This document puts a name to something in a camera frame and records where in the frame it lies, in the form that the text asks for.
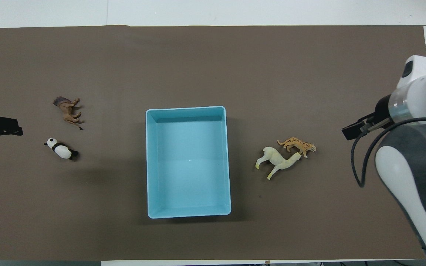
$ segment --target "tiger figurine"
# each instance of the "tiger figurine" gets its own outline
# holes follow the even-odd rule
[[[307,157],[307,151],[308,150],[311,150],[313,152],[317,151],[317,147],[315,147],[315,145],[313,145],[311,143],[306,143],[306,142],[301,141],[301,140],[299,140],[298,138],[295,138],[295,137],[288,138],[283,143],[281,143],[279,140],[277,140],[277,143],[279,143],[279,145],[284,145],[284,148],[287,148],[287,151],[289,153],[290,153],[290,148],[296,146],[300,150],[299,153],[303,153],[303,157],[305,157],[305,158],[308,158]]]

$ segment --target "rectangular container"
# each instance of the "rectangular container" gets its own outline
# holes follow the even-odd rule
[[[231,212],[223,106],[148,110],[146,150],[149,217]]]

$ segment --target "brown paper sheet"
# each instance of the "brown paper sheet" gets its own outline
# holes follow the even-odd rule
[[[24,130],[0,137],[0,259],[423,258],[373,160],[355,183],[340,129],[425,53],[422,27],[0,28],[0,116]],[[84,131],[57,96],[81,99]],[[145,111],[216,105],[232,213],[149,219]],[[317,152],[267,180],[256,159],[291,136]]]

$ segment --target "panda figurine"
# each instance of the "panda figurine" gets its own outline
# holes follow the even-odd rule
[[[78,156],[78,151],[68,148],[64,143],[58,143],[54,138],[49,138],[44,145],[49,146],[54,153],[57,153],[63,159],[73,160],[73,157]]]

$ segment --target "toy animal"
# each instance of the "toy animal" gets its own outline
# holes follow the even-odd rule
[[[81,113],[77,113],[76,115],[71,114],[71,109],[78,104],[78,102],[80,101],[79,98],[76,98],[74,101],[70,101],[67,98],[64,98],[62,96],[58,96],[55,100],[54,100],[54,105],[57,106],[58,108],[60,108],[60,110],[62,110],[63,113],[63,118],[65,121],[67,121],[68,123],[71,123],[75,126],[78,126],[78,128],[80,128],[80,130],[83,130],[83,128],[81,128],[80,125],[75,124],[76,122],[78,122],[79,120],[77,119],[79,116],[81,116]]]
[[[277,140],[277,143],[279,143],[279,145],[284,145],[284,148],[287,148],[287,151],[289,153],[290,153],[290,148],[296,146],[297,148],[299,148],[300,153],[303,153],[303,157],[305,158],[308,158],[307,157],[308,150],[311,150],[313,152],[317,151],[317,147],[315,147],[315,145],[311,143],[306,143],[295,137],[288,138],[283,143],[280,143],[280,141]]]
[[[63,159],[73,160],[73,157],[78,156],[78,151],[68,148],[64,143],[58,143],[54,138],[49,138],[44,145],[49,146]]]
[[[274,166],[274,169],[272,169],[271,173],[267,176],[268,180],[271,180],[271,177],[275,172],[278,170],[283,170],[291,167],[296,161],[298,161],[301,158],[300,153],[294,153],[288,160],[284,159],[280,153],[272,148],[272,147],[265,147],[263,150],[264,156],[257,159],[256,161],[256,168],[259,169],[259,165],[269,160]]]

